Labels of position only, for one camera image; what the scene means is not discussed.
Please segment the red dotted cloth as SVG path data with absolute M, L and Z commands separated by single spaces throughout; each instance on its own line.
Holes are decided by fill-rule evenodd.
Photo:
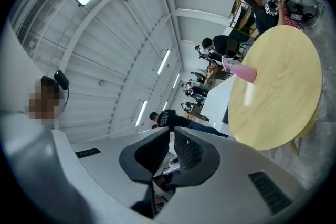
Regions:
M 284 8 L 283 11 L 284 11 L 285 24 L 300 29 L 299 22 L 289 18 L 289 13 L 287 12 L 287 9 Z

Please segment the round wooden table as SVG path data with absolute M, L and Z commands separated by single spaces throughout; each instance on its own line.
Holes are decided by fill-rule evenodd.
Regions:
M 313 127 L 322 93 L 322 67 L 310 38 L 287 25 L 264 32 L 243 64 L 256 78 L 236 78 L 228 104 L 229 129 L 240 143 L 266 151 L 292 143 Z

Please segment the ceiling air vent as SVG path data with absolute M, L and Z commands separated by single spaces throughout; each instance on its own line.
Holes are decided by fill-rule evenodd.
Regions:
M 30 30 L 36 16 L 45 6 L 47 1 L 48 0 L 35 0 L 35 2 L 29 7 L 28 12 L 25 14 L 25 17 L 16 33 L 16 37 L 20 44 L 24 43 L 27 33 Z

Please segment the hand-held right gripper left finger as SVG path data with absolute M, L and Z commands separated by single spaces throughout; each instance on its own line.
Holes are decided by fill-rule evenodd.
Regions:
M 73 144 L 91 177 L 114 199 L 134 211 L 156 215 L 153 177 L 167 162 L 170 130 L 151 129 L 123 137 Z

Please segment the wooden frame shelf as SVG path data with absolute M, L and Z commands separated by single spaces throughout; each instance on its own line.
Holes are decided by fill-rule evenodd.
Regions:
M 256 27 L 252 8 L 244 0 L 234 0 L 229 27 L 241 34 L 256 40 L 259 32 Z

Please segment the pink pump bottle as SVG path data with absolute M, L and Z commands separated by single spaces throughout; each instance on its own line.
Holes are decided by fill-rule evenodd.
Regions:
M 241 79 L 253 83 L 257 77 L 257 69 L 243 64 L 229 63 L 227 58 L 222 56 L 223 69 L 229 69 L 232 74 L 240 77 Z

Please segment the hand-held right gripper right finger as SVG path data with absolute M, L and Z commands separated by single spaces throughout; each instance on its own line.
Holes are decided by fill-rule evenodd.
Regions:
M 307 193 L 283 167 L 242 143 L 191 130 L 175 129 L 185 145 L 205 143 L 215 148 L 217 170 L 197 186 L 178 187 L 158 224 L 283 224 Z

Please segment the person's white shirt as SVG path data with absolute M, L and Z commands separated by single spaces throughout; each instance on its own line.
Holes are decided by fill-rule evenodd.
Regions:
M 20 191 L 52 224 L 88 224 L 84 198 L 61 166 L 51 129 L 25 113 L 0 112 L 0 146 Z

